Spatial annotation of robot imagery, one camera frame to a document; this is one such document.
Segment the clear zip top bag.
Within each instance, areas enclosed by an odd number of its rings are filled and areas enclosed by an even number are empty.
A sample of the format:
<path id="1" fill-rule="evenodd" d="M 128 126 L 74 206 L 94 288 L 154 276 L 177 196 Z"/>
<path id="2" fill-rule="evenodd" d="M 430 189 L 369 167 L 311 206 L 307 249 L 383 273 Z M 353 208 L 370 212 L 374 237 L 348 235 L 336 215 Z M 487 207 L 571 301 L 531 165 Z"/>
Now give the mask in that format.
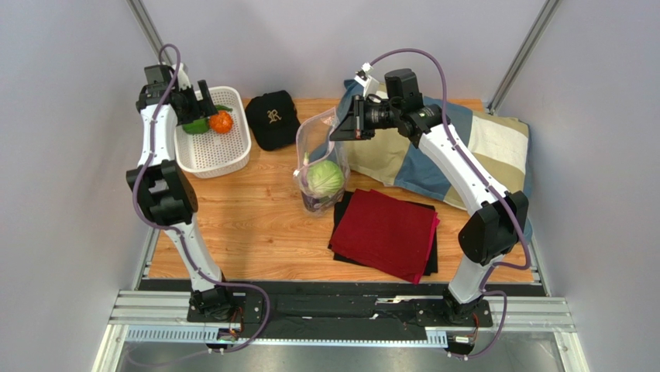
<path id="1" fill-rule="evenodd" d="M 297 168 L 294 182 L 304 209 L 322 214 L 342 199 L 350 169 L 342 144 L 330 139 L 339 125 L 331 108 L 301 124 L 296 135 Z"/>

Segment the green toy bell pepper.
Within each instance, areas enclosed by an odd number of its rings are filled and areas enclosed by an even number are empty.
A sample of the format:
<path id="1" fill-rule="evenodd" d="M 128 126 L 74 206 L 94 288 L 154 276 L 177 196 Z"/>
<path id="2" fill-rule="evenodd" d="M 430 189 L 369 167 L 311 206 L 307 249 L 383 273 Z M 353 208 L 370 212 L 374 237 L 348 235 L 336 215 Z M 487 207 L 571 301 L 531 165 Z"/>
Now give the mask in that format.
<path id="1" fill-rule="evenodd" d="M 201 135 L 210 130 L 207 118 L 197 119 L 193 122 L 183 124 L 181 128 L 188 135 Z"/>

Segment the green toy chili pepper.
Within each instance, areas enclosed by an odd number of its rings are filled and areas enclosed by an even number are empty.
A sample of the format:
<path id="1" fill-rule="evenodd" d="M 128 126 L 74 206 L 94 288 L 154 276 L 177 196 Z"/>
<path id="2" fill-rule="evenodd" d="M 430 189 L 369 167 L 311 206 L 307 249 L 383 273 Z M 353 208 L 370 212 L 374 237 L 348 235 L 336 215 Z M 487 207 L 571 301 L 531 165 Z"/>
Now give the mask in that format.
<path id="1" fill-rule="evenodd" d="M 218 111 L 224 111 L 224 112 L 232 112 L 233 111 L 233 108 L 230 108 L 230 107 L 224 106 L 224 105 L 215 105 L 215 108 Z"/>

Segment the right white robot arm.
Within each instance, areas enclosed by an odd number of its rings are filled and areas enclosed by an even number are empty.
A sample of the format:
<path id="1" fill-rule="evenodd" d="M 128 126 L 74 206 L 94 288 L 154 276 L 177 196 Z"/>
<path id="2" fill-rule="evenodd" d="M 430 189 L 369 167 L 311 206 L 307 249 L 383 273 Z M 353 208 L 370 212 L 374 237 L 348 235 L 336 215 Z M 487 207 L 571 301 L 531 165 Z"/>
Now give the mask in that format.
<path id="1" fill-rule="evenodd" d="M 463 256 L 443 291 L 444 316 L 459 324 L 469 319 L 485 295 L 495 267 L 524 240 L 528 198 L 511 193 L 491 176 L 459 138 L 445 105 L 426 105 L 416 74 L 409 68 L 385 75 L 386 98 L 377 95 L 379 81 L 365 63 L 355 79 L 363 86 L 330 133 L 332 142 L 372 139 L 378 129 L 396 129 L 448 178 L 462 199 L 469 220 L 458 235 Z"/>

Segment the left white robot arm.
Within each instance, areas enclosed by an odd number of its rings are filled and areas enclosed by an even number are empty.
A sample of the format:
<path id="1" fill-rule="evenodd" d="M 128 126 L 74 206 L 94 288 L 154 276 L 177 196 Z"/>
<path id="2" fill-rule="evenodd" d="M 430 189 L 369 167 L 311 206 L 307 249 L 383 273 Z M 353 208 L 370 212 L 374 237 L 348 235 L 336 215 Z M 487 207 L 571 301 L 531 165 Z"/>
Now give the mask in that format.
<path id="1" fill-rule="evenodd" d="M 133 206 L 147 225 L 163 230 L 179 252 L 191 279 L 190 310 L 228 321 L 236 304 L 201 238 L 197 196 L 175 151 L 177 126 L 207 119 L 218 110 L 205 81 L 199 81 L 200 90 L 195 91 L 177 67 L 152 65 L 145 75 L 136 103 L 144 125 L 143 152 L 137 167 L 125 174 Z"/>

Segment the purple toy eggplant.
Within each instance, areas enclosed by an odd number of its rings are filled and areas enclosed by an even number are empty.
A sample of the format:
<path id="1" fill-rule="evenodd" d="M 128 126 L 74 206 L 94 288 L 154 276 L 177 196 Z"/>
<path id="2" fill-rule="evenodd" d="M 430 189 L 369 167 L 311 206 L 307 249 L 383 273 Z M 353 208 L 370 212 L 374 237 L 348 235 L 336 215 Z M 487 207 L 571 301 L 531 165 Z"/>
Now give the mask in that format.
<path id="1" fill-rule="evenodd" d="M 310 211 L 316 211 L 319 210 L 320 207 L 327 202 L 327 200 L 330 199 L 330 197 L 325 197 L 325 198 L 314 198 L 310 194 L 308 194 L 308 184 L 306 181 L 307 177 L 307 172 L 310 166 L 314 165 L 311 164 L 309 160 L 309 154 L 305 153 L 304 158 L 303 158 L 303 169 L 300 172 L 300 182 L 301 182 L 301 187 L 302 187 L 302 193 L 304 195 L 304 202 L 306 203 L 306 208 L 309 209 Z"/>

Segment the green toy cabbage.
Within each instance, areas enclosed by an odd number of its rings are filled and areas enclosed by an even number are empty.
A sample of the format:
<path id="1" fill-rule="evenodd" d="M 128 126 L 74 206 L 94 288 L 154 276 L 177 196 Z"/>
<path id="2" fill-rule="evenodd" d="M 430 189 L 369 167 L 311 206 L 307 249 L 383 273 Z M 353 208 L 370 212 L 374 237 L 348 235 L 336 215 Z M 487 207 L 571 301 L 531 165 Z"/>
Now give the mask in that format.
<path id="1" fill-rule="evenodd" d="M 309 167 L 306 181 L 308 194 L 314 198 L 325 198 L 343 188 L 345 175 L 338 164 L 323 160 Z"/>

